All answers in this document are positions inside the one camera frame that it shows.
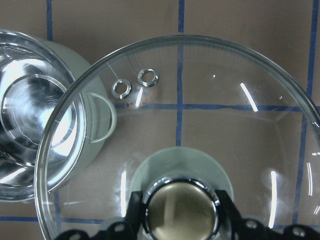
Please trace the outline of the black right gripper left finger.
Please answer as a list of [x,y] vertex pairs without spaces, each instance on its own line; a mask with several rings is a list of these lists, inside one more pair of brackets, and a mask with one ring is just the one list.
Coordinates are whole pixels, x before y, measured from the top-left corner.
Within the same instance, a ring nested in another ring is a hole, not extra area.
[[129,203],[127,207],[127,221],[134,235],[145,224],[146,204],[143,203],[143,191],[133,191],[130,194]]

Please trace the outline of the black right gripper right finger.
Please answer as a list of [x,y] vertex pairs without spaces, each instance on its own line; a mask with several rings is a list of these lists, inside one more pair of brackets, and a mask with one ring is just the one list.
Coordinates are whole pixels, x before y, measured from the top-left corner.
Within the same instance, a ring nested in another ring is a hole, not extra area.
[[240,214],[231,197],[225,190],[215,190],[220,202],[218,206],[219,234],[245,235],[245,219]]

